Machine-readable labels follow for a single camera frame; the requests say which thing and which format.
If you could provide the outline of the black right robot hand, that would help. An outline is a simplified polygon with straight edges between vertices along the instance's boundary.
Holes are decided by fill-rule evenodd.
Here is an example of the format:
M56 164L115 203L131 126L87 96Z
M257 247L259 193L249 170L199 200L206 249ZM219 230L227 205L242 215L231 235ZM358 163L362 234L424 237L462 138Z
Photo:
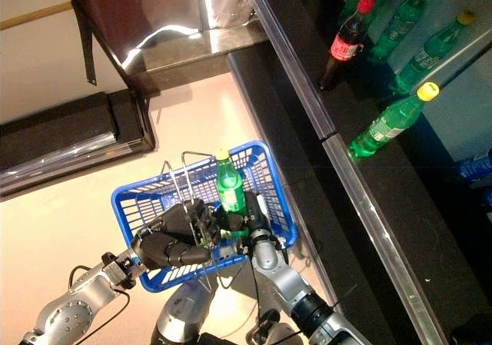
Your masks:
M238 212L227 212L221 205L212 212L215 218L215 226L218 228L216 245L239 245L251 246L255 231L266 231L266 235L271 235L271 227L268 217L261 209L258 197L261 195L253 191L244 193L246 211L243 214Z

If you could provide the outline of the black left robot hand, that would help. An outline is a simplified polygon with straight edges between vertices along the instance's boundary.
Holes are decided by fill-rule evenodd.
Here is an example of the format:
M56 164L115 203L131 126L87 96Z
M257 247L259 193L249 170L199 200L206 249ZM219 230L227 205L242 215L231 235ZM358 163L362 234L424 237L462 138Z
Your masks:
M148 270L203 264L211 253L198 243L198 232L201 224L210 223L210 210L202 199L185 201L140 229L131 248Z

